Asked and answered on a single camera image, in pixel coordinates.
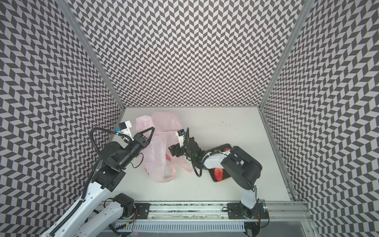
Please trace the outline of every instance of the white table surface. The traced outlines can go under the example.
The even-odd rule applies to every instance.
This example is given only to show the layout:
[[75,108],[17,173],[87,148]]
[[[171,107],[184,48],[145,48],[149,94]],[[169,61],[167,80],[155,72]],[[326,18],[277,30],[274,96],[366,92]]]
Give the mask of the white table surface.
[[[290,201],[270,142],[256,107],[218,108],[127,108],[122,121],[130,120],[132,134],[136,118],[152,112],[173,112],[178,115],[184,130],[203,150],[229,143],[239,146],[259,161],[263,167],[258,183],[258,197],[267,201]],[[125,143],[115,136],[115,141]],[[140,158],[133,161],[137,165]],[[125,193],[136,201],[239,201],[240,190],[232,178],[212,181],[204,170],[198,178],[177,166],[175,179],[167,183],[150,180],[142,165],[127,166],[126,175],[110,194]]]

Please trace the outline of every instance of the black cable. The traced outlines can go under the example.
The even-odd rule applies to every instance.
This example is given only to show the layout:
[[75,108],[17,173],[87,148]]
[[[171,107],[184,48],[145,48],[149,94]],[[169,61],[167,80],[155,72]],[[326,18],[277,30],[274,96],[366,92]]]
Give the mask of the black cable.
[[134,167],[134,165],[133,165],[132,162],[130,162],[130,163],[132,164],[133,168],[138,168],[138,166],[140,166],[142,164],[142,161],[143,161],[143,154],[142,154],[142,160],[141,160],[141,162],[136,167]]
[[[259,213],[260,213],[259,215],[260,215],[261,218],[262,218],[262,212],[261,212],[261,211],[262,211],[262,209],[261,209],[261,206],[259,205]],[[266,225],[264,225],[264,226],[262,226],[262,227],[259,226],[260,229],[262,229],[262,228],[268,226],[268,223],[270,223],[270,215],[268,214],[268,211],[267,211],[267,210],[266,210],[265,212],[267,213],[268,221],[267,221],[267,224],[266,224]]]
[[267,216],[268,216],[268,222],[267,222],[267,224],[265,226],[261,226],[260,229],[266,227],[268,225],[268,223],[270,223],[270,216],[268,215],[268,212],[267,212]]
[[247,178],[245,178],[245,179],[246,179],[246,182],[248,183],[248,185],[250,186],[250,189],[253,190],[253,192],[255,192],[255,187],[253,187],[250,180],[248,180]]
[[201,177],[201,175],[202,175],[202,173],[203,173],[204,162],[205,162],[206,159],[208,159],[208,157],[209,157],[209,155],[206,155],[206,156],[203,158],[203,161],[201,162],[200,167],[199,167],[199,169],[200,169],[200,173],[197,173],[197,170],[196,170],[196,168],[195,168],[195,164],[194,164],[194,162],[193,162],[193,159],[191,159],[192,167],[193,167],[193,170],[195,171],[195,174],[196,174],[197,177]]
[[92,145],[94,146],[95,151],[96,151],[96,153],[97,153],[98,155],[100,155],[100,151],[99,151],[99,148],[98,148],[98,146],[97,146],[97,144],[96,144],[96,142],[95,142],[95,139],[94,139],[94,132],[95,132],[96,130],[100,130],[100,131],[103,131],[103,132],[108,132],[108,133],[116,134],[116,135],[121,136],[121,137],[125,137],[125,138],[127,138],[127,141],[124,140],[124,142],[126,142],[126,143],[128,143],[128,144],[130,144],[130,143],[132,142],[132,139],[130,138],[130,136],[125,135],[125,134],[123,134],[123,133],[115,132],[115,131],[108,130],[108,129],[103,129],[103,128],[101,128],[101,127],[94,127],[94,128],[92,128],[91,131],[89,132],[89,138],[90,138],[91,143],[92,143]]
[[109,199],[112,199],[112,200],[113,200],[113,198],[107,198],[107,199],[104,201],[104,204],[103,204],[103,207],[104,207],[104,208],[105,208],[105,202],[108,201]]
[[203,167],[204,167],[204,162],[205,162],[205,160],[209,157],[209,155],[206,155],[204,158],[203,158],[203,160],[202,160],[202,162],[201,162],[201,164],[200,164],[200,167],[199,167],[199,169],[200,169],[200,173],[198,173],[197,172],[197,170],[196,170],[196,167],[195,167],[195,159],[192,157],[192,149],[191,149],[191,147],[190,147],[190,128],[187,128],[187,131],[186,131],[186,139],[187,139],[187,145],[188,145],[188,149],[189,149],[189,152],[190,152],[190,154],[187,154],[187,152],[186,152],[186,158],[187,158],[187,160],[188,160],[188,155],[190,156],[190,158],[191,158],[191,163],[192,163],[192,168],[193,168],[193,170],[195,171],[195,174],[196,174],[196,176],[197,177],[201,177],[202,176],[202,173],[203,173]]
[[[98,210],[93,210],[93,212],[95,212],[96,214],[99,214],[100,212]],[[128,235],[123,235],[121,233],[119,233],[111,224],[108,225],[108,227],[113,231],[113,233],[115,233],[117,236],[121,236],[121,237],[127,237],[128,235],[130,235],[130,233]]]

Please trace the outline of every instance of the pink plastic bag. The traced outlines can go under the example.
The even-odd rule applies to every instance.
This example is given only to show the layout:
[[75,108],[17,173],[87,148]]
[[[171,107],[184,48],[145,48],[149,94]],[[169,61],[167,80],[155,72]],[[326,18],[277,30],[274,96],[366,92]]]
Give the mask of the pink plastic bag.
[[[141,151],[144,155],[142,165],[149,177],[157,183],[171,181],[176,174],[177,164],[187,172],[192,168],[183,160],[183,157],[172,157],[168,147],[179,142],[176,131],[183,128],[178,117],[173,113],[157,112],[151,116],[136,118],[136,133],[147,128],[155,127],[149,146]],[[172,167],[172,173],[167,174],[167,167]]]

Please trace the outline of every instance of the black mounting plate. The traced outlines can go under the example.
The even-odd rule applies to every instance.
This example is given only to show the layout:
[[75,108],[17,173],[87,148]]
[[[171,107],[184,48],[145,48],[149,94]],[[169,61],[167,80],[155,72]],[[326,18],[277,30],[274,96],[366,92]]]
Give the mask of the black mounting plate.
[[146,220],[150,210],[150,203],[135,203],[137,209],[136,220]]
[[[246,218],[242,214],[241,206],[239,203],[228,203],[227,204],[227,209],[228,209],[228,216],[230,220],[236,220],[236,219],[247,219],[250,220],[249,218]],[[259,219],[258,213],[260,215],[260,219],[268,219],[267,213],[263,210],[263,204],[261,202],[257,203],[255,209],[252,215],[251,219]]]

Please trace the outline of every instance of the chevron patterned wall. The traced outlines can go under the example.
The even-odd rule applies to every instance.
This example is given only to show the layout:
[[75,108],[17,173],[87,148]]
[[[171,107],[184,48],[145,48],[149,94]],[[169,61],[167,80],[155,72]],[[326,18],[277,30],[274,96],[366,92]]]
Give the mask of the chevron patterned wall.
[[304,0],[68,0],[127,106],[258,105]]
[[120,108],[52,0],[1,0],[0,30],[0,236],[40,234],[87,179],[89,129]]
[[379,236],[379,0],[319,0],[264,107],[322,236]]

